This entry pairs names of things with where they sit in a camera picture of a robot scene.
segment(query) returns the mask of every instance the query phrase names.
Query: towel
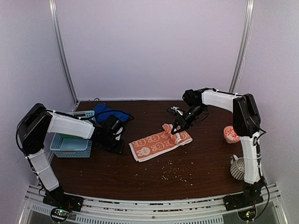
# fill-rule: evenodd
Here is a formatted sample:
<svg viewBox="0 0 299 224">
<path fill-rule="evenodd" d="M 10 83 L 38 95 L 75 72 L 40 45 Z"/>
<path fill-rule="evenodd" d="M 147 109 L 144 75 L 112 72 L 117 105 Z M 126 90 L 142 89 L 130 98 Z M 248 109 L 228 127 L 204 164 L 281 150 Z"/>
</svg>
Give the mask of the towel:
<svg viewBox="0 0 299 224">
<path fill-rule="evenodd" d="M 192 142 L 191 136 L 186 131 L 172 135 L 172 125 L 164 124 L 162 127 L 163 132 L 129 143 L 136 161 L 144 162 Z"/>
<path fill-rule="evenodd" d="M 104 111 L 110 111 L 110 110 L 113 110 L 113 109 L 110 109 L 108 108 L 105 104 L 98 104 L 94 109 L 94 114 L 97 114 L 97 113 L 101 113 L 101 112 L 104 112 Z M 129 119 L 129 116 L 122 113 L 122 112 L 116 112 L 116 111 L 113 111 L 113 112 L 106 112 L 106 113 L 103 113 L 103 114 L 100 114 L 98 116 L 95 117 L 95 120 L 97 122 L 102 122 L 102 121 L 105 121 L 108 119 L 108 117 L 113 114 L 114 116 L 116 116 L 119 120 L 121 120 L 122 122 L 126 122 L 128 119 Z"/>
</svg>

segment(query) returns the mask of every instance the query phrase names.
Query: blue cloth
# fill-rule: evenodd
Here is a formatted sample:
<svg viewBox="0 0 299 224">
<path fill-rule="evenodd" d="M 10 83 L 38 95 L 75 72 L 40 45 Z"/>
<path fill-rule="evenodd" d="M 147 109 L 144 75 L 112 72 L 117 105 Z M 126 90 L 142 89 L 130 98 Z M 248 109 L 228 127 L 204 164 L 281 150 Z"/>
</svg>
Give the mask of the blue cloth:
<svg viewBox="0 0 299 224">
<path fill-rule="evenodd" d="M 96 115 L 97 113 L 101 113 L 101 112 L 105 112 L 105 111 L 110 111 L 113 109 L 108 108 L 105 104 L 98 104 L 94 109 L 94 114 Z M 121 120 L 122 122 L 126 122 L 130 116 L 122 113 L 122 112 L 106 112 L 103 114 L 100 114 L 98 116 L 95 117 L 95 120 L 97 122 L 102 122 L 108 119 L 108 117 L 113 114 L 114 116 L 116 116 L 119 120 Z"/>
</svg>

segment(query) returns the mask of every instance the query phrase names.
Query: metal frame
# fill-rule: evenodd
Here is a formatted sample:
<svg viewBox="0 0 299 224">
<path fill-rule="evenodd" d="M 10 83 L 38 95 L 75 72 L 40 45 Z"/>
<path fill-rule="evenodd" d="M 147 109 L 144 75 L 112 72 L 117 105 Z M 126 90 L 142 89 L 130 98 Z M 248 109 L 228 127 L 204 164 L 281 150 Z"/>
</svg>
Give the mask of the metal frame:
<svg viewBox="0 0 299 224">
<path fill-rule="evenodd" d="M 275 203 L 275 210 L 280 223 L 288 224 L 277 185 L 271 184 L 268 187 L 270 201 Z M 30 211 L 40 212 L 45 215 L 50 214 L 52 207 L 43 204 L 43 196 L 39 195 L 38 192 L 40 188 L 41 186 L 29 186 L 23 203 L 23 210 L 19 215 L 19 224 L 27 224 Z M 237 210 L 226 211 L 222 199 L 224 196 L 172 201 L 123 201 L 82 196 L 84 202 L 81 212 L 71 213 L 68 220 L 84 224 L 191 224 L 193 222 L 197 223 L 199 220 L 216 219 L 220 222 L 211 223 L 221 224 L 222 215 L 237 212 Z M 268 199 L 265 188 L 262 189 L 262 196 L 264 202 L 261 204 L 265 204 Z"/>
<path fill-rule="evenodd" d="M 252 21 L 253 21 L 253 12 L 254 12 L 254 0 L 248 0 L 241 45 L 239 49 L 239 55 L 237 58 L 237 63 L 235 65 L 233 79 L 229 88 L 230 93 L 235 93 L 239 86 L 242 70 L 244 67 L 244 56 L 249 44 L 249 37 L 250 37 Z"/>
<path fill-rule="evenodd" d="M 56 8 L 56 0 L 49 0 L 49 5 L 50 5 L 51 17 L 53 20 L 54 30 L 55 30 L 55 34 L 56 34 L 56 39 L 57 39 L 60 60 L 61 60 L 61 64 L 62 64 L 63 71 L 64 71 L 64 76 L 66 78 L 67 85 L 71 92 L 71 96 L 74 101 L 74 104 L 76 105 L 79 101 L 78 101 L 78 98 L 77 98 L 77 95 L 76 95 L 76 92 L 74 89 L 73 82 L 71 80 L 70 71 L 69 71 L 69 68 L 67 65 L 67 61 L 66 61 L 66 56 L 65 56 L 65 52 L 64 52 L 64 47 L 63 47 L 63 42 L 62 42 L 62 37 L 61 37 L 60 27 L 59 27 L 59 19 L 58 19 L 57 8 Z M 239 49 L 236 66 L 235 66 L 234 75 L 233 75 L 231 85 L 229 88 L 230 93 L 236 92 L 238 85 L 239 85 L 240 78 L 241 78 L 241 73 L 242 73 L 242 70 L 244 67 L 244 56 L 245 56 L 246 49 L 248 47 L 249 36 L 251 33 L 251 28 L 252 28 L 253 12 L 254 12 L 254 0 L 248 0 L 245 21 L 244 21 L 244 27 L 243 27 L 243 34 L 242 34 L 242 39 L 241 39 L 241 45 L 240 45 L 240 49 Z"/>
<path fill-rule="evenodd" d="M 61 60 L 61 64 L 62 64 L 63 71 L 64 71 L 64 76 L 66 78 L 67 85 L 71 92 L 71 97 L 74 101 L 74 104 L 76 104 L 78 102 L 78 99 L 76 96 L 73 82 L 71 80 L 69 67 L 67 65 L 67 61 L 66 61 L 66 57 L 65 57 L 64 46 L 62 43 L 60 27 L 59 27 L 59 20 L 58 20 L 57 9 L 56 9 L 56 0 L 49 0 L 49 5 L 50 5 L 51 17 L 53 20 L 54 30 L 55 30 L 55 34 L 56 34 L 56 40 L 57 40 L 57 44 L 58 44 L 60 60 Z"/>
</svg>

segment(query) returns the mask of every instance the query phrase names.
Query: white wall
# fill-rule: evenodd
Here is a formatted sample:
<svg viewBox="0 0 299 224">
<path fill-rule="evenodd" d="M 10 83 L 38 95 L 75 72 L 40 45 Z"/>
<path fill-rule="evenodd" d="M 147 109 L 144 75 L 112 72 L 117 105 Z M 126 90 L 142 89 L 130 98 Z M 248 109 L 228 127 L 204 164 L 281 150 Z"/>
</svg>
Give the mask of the white wall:
<svg viewBox="0 0 299 224">
<path fill-rule="evenodd" d="M 72 108 L 48 1 L 0 1 L 0 222 L 16 222 L 30 181 L 15 144 L 17 123 L 37 102 Z"/>
<path fill-rule="evenodd" d="M 256 1 L 239 93 L 251 92 L 262 116 L 263 170 L 276 182 L 293 224 L 299 207 L 299 2 Z"/>
<path fill-rule="evenodd" d="M 181 99 L 228 91 L 246 0 L 58 0 L 79 99 Z"/>
</svg>

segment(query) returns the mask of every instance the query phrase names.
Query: red patterned cup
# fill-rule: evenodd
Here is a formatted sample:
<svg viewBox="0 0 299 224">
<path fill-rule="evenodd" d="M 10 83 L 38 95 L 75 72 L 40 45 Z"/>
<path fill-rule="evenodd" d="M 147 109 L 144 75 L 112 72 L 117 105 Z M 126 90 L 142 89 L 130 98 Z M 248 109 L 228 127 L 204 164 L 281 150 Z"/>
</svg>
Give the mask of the red patterned cup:
<svg viewBox="0 0 299 224">
<path fill-rule="evenodd" d="M 225 140 L 232 144 L 240 141 L 240 137 L 235 133 L 233 126 L 227 126 L 224 128 L 223 135 Z"/>
</svg>

